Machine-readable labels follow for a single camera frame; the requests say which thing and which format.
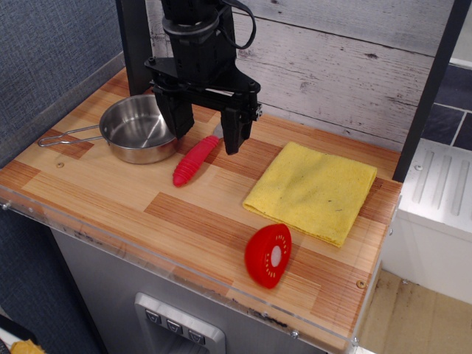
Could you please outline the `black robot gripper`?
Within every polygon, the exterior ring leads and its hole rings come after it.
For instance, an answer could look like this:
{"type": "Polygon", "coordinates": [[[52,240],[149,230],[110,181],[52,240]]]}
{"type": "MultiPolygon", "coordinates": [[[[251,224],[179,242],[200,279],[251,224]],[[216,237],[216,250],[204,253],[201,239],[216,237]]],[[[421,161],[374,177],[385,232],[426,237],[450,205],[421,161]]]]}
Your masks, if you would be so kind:
{"type": "Polygon", "coordinates": [[[260,84],[236,66],[237,51],[252,45],[256,30],[253,24],[247,42],[239,45],[232,22],[164,23],[173,56],[150,57],[145,65],[157,106],[175,138],[192,128],[192,106],[199,105],[221,112],[226,153],[238,153],[261,115],[260,84]]]}

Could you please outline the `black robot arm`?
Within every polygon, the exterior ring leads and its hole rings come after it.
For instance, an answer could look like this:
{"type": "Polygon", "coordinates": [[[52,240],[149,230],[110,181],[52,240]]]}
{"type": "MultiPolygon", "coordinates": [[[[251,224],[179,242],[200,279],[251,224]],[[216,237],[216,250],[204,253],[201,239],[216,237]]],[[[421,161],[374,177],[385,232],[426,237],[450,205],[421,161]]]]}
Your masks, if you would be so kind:
{"type": "Polygon", "coordinates": [[[173,56],[150,57],[145,66],[164,121],[180,139],[194,125],[194,105],[219,111],[226,152],[236,154],[262,113],[260,84],[236,66],[237,51],[255,35],[237,44],[232,10],[251,10],[240,1],[163,1],[162,7],[173,56]]]}

